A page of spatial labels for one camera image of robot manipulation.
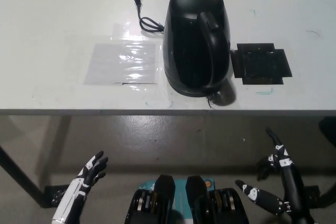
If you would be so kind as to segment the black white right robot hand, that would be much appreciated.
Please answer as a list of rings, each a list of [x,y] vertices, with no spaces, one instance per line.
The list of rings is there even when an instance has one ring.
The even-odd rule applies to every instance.
[[[284,198],[280,199],[270,192],[248,185],[239,179],[235,184],[250,201],[275,216],[287,213],[292,223],[315,223],[310,214],[304,183],[298,169],[279,137],[269,127],[266,128],[266,133],[272,139],[275,152],[261,160],[259,174],[266,175],[270,169],[279,171]]]

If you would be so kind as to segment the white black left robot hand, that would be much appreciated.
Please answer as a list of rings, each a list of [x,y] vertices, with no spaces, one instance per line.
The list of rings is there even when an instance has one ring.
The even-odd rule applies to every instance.
[[[52,217],[52,223],[79,223],[87,196],[92,187],[105,177],[108,157],[104,151],[94,155],[71,181]]]

